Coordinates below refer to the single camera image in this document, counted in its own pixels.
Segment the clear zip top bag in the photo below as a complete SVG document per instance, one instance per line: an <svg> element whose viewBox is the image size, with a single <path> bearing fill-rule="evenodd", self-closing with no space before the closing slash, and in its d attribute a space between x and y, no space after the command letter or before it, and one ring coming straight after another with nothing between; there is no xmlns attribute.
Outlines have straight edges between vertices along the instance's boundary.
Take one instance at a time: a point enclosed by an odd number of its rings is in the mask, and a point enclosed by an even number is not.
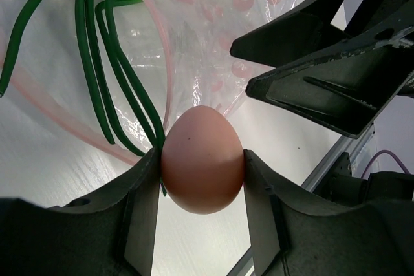
<svg viewBox="0 0 414 276"><path fill-rule="evenodd" d="M235 38L297 0L1 0L1 97L135 164L191 107L228 116L262 65Z"/></svg>

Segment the peach fake radish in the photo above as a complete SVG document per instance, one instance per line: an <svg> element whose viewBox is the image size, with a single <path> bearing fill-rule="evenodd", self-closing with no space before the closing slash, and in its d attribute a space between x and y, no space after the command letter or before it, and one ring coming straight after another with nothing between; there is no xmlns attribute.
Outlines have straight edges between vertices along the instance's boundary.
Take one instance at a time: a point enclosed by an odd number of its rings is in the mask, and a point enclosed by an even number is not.
<svg viewBox="0 0 414 276"><path fill-rule="evenodd" d="M182 209L199 215L230 205L245 178L241 141L215 109L188 109L170 129L161 156L167 194Z"/></svg>

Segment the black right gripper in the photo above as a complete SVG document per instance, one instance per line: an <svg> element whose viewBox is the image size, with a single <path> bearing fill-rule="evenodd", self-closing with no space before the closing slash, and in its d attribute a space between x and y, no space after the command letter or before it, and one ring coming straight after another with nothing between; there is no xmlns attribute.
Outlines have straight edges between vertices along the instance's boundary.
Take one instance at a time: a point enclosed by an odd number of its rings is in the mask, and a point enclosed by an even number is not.
<svg viewBox="0 0 414 276"><path fill-rule="evenodd" d="M343 1L304 0L235 39L230 55L276 68L347 39L336 56L251 79L246 94L358 138L413 76L413 0L363 0L345 31L331 24Z"/></svg>

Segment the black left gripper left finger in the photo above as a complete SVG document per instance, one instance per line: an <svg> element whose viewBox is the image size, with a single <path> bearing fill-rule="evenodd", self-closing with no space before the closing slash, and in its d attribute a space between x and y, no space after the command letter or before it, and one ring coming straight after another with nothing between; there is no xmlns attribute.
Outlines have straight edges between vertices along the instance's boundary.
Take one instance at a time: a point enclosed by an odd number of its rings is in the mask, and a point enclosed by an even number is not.
<svg viewBox="0 0 414 276"><path fill-rule="evenodd" d="M66 206L1 200L2 275L150 275L160 153Z"/></svg>

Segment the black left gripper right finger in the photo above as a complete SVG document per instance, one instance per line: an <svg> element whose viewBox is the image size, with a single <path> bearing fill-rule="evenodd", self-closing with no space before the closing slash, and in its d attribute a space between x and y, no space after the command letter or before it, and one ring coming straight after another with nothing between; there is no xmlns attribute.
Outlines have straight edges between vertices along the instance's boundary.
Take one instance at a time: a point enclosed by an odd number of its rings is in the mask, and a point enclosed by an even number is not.
<svg viewBox="0 0 414 276"><path fill-rule="evenodd" d="M244 192L256 275L412 275L413 203L345 207L245 151Z"/></svg>

